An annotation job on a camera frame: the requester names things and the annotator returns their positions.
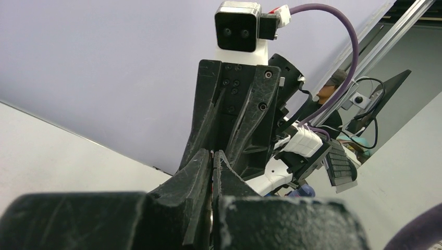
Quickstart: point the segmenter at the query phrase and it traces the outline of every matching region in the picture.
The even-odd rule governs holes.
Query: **black wire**
[[[301,108],[299,110],[303,110],[305,109],[309,104],[310,101],[312,100],[313,96],[312,93],[310,93],[310,91],[307,90],[303,90],[302,87],[304,86],[304,82],[300,82],[299,86],[298,86],[298,90],[301,91],[304,94],[308,94],[309,98],[307,99],[307,101],[301,106]],[[286,131],[298,118],[298,112],[296,112],[295,114],[293,114],[290,119],[288,119],[286,122],[284,122],[277,130],[276,130],[276,134],[280,134],[284,131]]]
[[[359,119],[364,118],[365,116],[371,114],[371,112],[374,111],[374,109],[377,107],[377,105],[384,98],[384,95],[385,95],[385,84],[383,81],[376,79],[376,78],[363,78],[363,79],[360,79],[356,82],[365,81],[365,80],[373,80],[375,82],[378,82],[382,86],[382,93],[380,94],[380,97],[376,100],[376,103],[367,112],[353,117],[353,120],[359,120]]]
[[[376,145],[377,145],[378,126],[377,126],[377,120],[376,120],[376,117],[373,118],[373,120],[374,120],[374,143],[373,143],[373,146],[371,146],[371,147],[367,147],[367,146],[364,146],[364,145],[362,145],[362,144],[359,144],[357,141],[353,140],[352,137],[350,137],[346,132],[344,132],[344,131],[342,131],[342,130],[341,130],[341,133],[345,134],[348,138],[350,138],[350,140],[351,140],[353,143],[355,143],[357,146],[360,146],[361,148],[365,148],[365,149],[374,149],[374,148],[376,147]]]

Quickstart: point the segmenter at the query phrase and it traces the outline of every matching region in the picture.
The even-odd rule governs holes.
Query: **black keyboard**
[[[356,167],[347,158],[342,145],[335,140],[328,142],[331,145],[325,160],[327,161],[328,177],[332,186],[337,186],[356,180]]]

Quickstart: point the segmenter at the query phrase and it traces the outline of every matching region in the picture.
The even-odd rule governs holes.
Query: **black camera face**
[[[255,51],[257,22],[253,14],[217,13],[215,26],[218,46],[229,51]]]

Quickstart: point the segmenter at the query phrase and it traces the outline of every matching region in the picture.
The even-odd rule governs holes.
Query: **cable connector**
[[[273,10],[273,13],[279,15],[278,28],[282,28],[282,27],[286,26],[291,21],[291,14],[290,14],[290,10],[289,10],[288,5],[283,5],[277,9]]]
[[[319,148],[321,148],[323,142],[321,138],[309,128],[305,126],[298,127],[298,122],[295,122],[295,125],[298,132],[294,134],[281,151],[293,152],[303,157],[310,158]]]

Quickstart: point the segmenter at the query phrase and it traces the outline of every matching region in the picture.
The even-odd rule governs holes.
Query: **white partition panel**
[[[340,9],[363,36],[394,0],[261,4],[311,2]],[[173,173],[190,131],[198,62],[213,58],[219,4],[1,1],[0,100]],[[341,23],[319,11],[295,15],[278,34],[269,53],[288,58],[314,93],[349,44]],[[296,95],[288,107],[303,100]]]

